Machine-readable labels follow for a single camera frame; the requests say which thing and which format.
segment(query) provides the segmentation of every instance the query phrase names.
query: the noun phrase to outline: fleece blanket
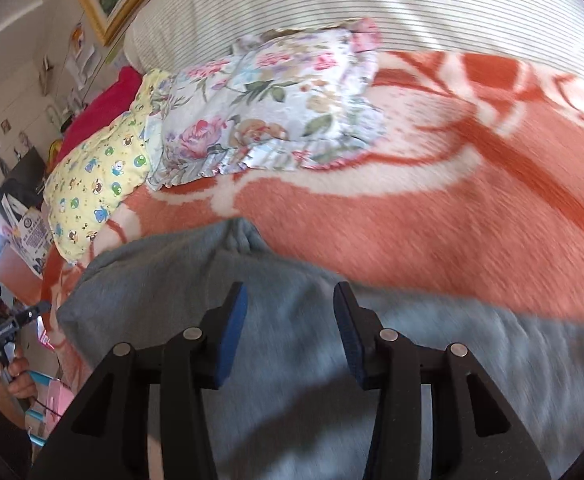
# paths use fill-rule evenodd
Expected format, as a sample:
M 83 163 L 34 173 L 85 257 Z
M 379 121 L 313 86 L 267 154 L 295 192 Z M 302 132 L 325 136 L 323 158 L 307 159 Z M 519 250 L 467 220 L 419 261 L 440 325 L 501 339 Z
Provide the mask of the fleece blanket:
M 378 392 L 350 376 L 333 313 L 342 276 L 278 256 L 234 219 L 101 254 L 57 319 L 94 367 L 120 341 L 162 344 L 245 282 L 248 314 L 232 374 L 203 392 L 220 478 L 362 478 Z M 516 316 L 480 301 L 353 285 L 384 326 L 415 343 L 465 343 L 526 425 L 553 478 L 584 448 L 584 326 Z M 423 425 L 431 456 L 431 406 Z M 150 432 L 158 436 L 157 404 Z M 422 460 L 421 478 L 431 461 Z
M 386 52 L 367 97 L 388 133 L 365 158 L 139 187 L 76 266 L 51 254 L 44 297 L 58 308 L 121 244 L 243 216 L 278 254 L 350 280 L 584 321 L 584 81 L 504 57 Z M 48 328 L 80 387 L 90 368 L 54 314 Z

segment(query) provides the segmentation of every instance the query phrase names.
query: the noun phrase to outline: pillow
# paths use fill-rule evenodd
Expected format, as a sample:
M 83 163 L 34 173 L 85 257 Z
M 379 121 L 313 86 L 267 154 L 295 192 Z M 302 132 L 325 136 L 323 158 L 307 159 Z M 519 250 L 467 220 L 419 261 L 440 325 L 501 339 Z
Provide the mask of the pillow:
M 147 122 L 163 141 L 158 164 L 150 155 L 152 189 L 246 168 L 325 168 L 375 142 L 382 113 L 362 97 L 377 70 L 374 23 L 293 32 L 242 38 L 236 56 L 175 76 Z
M 150 0 L 125 37 L 139 70 L 226 56 L 234 38 L 369 16 L 382 50 L 450 50 L 528 59 L 584 78 L 583 0 Z
M 128 111 L 142 81 L 143 76 L 132 67 L 123 67 L 118 73 L 117 82 L 96 97 L 67 128 L 63 145 L 56 155 L 56 163 L 61 162 L 84 140 Z
M 146 179 L 144 125 L 154 86 L 165 77 L 160 70 L 147 74 L 130 110 L 73 149 L 48 178 L 50 227 L 67 261 L 83 255 L 118 204 Z

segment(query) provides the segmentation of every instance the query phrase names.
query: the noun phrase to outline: hand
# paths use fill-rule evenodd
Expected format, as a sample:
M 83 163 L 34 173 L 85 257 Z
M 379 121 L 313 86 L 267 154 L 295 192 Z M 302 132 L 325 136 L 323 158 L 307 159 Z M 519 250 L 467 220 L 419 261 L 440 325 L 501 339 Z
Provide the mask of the hand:
M 30 362 L 23 356 L 20 347 L 14 351 L 15 359 L 8 366 L 8 372 L 14 380 L 6 386 L 1 380 L 3 369 L 0 363 L 0 397 L 13 396 L 17 399 L 29 399 L 37 397 L 37 385 L 27 371 L 30 369 Z

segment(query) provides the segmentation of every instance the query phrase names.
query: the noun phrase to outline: gray cloth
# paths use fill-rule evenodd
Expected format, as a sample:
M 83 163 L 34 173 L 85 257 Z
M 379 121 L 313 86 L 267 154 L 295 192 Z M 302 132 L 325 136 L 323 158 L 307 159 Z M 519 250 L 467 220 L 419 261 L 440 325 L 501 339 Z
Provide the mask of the gray cloth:
M 232 374 L 221 390 L 203 394 L 219 477 L 356 480 L 363 476 L 378 397 L 358 388 L 345 362 L 332 306 L 340 280 L 274 254 L 252 224 L 233 219 L 101 254 L 58 320 L 94 367 L 117 342 L 139 349 L 164 343 L 219 306 L 233 281 L 245 282 L 249 307 Z M 553 478 L 582 451 L 584 326 L 515 316 L 463 298 L 354 290 L 386 327 L 415 343 L 469 346 L 523 420 Z M 157 434 L 155 396 L 150 404 L 150 431 Z M 431 412 L 424 413 L 427 457 Z M 422 462 L 428 478 L 429 464 Z

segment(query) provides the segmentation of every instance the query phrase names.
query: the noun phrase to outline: striped headboard cover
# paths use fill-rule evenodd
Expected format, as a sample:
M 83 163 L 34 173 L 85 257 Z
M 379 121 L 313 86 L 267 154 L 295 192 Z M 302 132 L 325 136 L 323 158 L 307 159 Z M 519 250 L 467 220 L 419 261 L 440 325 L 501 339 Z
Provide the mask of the striped headboard cover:
M 242 34 L 360 16 L 385 49 L 504 54 L 584 78 L 583 0 L 150 0 L 126 54 L 139 70 L 174 71 L 228 54 Z

